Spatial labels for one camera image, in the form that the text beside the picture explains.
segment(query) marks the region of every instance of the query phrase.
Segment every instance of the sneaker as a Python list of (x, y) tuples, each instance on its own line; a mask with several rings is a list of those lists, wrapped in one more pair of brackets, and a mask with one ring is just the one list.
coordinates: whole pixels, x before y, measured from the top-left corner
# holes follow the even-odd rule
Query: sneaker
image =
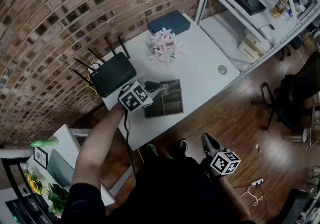
[(178, 153), (183, 156), (186, 155), (188, 150), (188, 142), (183, 138), (179, 141)]
[(146, 145), (146, 150), (149, 158), (159, 157), (156, 147), (153, 144)]

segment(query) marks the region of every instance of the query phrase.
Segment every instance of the person's hand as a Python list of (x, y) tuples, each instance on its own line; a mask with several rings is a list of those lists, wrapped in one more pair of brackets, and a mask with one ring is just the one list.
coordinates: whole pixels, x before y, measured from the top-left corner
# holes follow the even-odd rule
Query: person's hand
[(220, 175), (219, 172), (217, 172), (215, 169), (213, 169), (213, 168), (211, 168), (211, 167), (210, 167), (210, 172), (211, 172), (211, 174), (213, 175), (213, 177), (216, 177), (216, 176)]
[(116, 111), (120, 113), (121, 115), (125, 115), (126, 108), (123, 106), (123, 104), (118, 101), (111, 109), (112, 111)]

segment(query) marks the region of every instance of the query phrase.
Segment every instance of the pink flowers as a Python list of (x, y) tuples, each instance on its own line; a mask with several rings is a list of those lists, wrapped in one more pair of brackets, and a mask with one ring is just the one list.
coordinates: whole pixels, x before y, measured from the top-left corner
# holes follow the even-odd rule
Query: pink flowers
[(153, 63), (170, 63), (175, 60), (175, 54), (185, 53), (182, 43), (176, 39), (176, 35), (171, 33), (171, 29), (163, 28), (151, 37), (154, 52), (149, 58)]

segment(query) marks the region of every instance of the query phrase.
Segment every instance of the wifi router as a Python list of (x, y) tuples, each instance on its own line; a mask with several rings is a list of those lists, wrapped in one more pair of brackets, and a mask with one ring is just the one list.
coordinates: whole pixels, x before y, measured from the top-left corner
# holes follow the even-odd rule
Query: wifi router
[(73, 70), (90, 86), (95, 87), (97, 93), (103, 98), (110, 95), (116, 89), (137, 75), (135, 68), (129, 61), (130, 55), (127, 52), (127, 49), (125, 48), (120, 36), (118, 36), (118, 41), (120, 42), (125, 54), (123, 52), (116, 54), (105, 36), (104, 39), (113, 53), (113, 57), (108, 61), (103, 60), (96, 52), (88, 48), (88, 50), (102, 62), (102, 65), (99, 65), (97, 69), (94, 69), (79, 59), (74, 58), (77, 62), (92, 70), (92, 73), (90, 73), (91, 81), (87, 80), (77, 70)]

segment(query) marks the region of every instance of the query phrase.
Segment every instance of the black cable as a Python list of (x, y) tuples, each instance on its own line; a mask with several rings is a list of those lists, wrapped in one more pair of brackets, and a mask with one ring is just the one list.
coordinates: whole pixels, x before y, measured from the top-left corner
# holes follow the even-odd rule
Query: black cable
[(126, 110), (126, 113), (124, 115), (124, 120), (125, 120), (124, 121), (125, 122), (124, 123), (124, 125), (125, 125), (124, 128), (125, 128), (126, 133), (127, 133), (126, 134), (127, 136), (126, 136), (126, 139), (125, 139), (126, 140), (126, 144), (127, 144), (126, 146), (127, 146), (127, 149), (128, 149), (128, 154), (129, 154), (129, 158), (130, 158), (130, 161), (131, 161), (132, 169), (133, 169), (133, 172), (134, 172), (135, 180), (137, 180), (137, 178), (136, 178), (137, 175), (136, 175), (136, 171), (135, 171), (136, 169), (135, 169), (135, 165), (133, 164), (134, 162), (132, 160), (132, 155), (131, 155), (131, 152), (130, 152), (130, 147), (129, 147), (129, 142), (128, 142), (128, 140), (129, 140), (129, 130), (128, 130), (128, 127), (126, 126), (126, 124), (127, 124), (126, 122), (128, 120), (128, 111), (127, 110)]

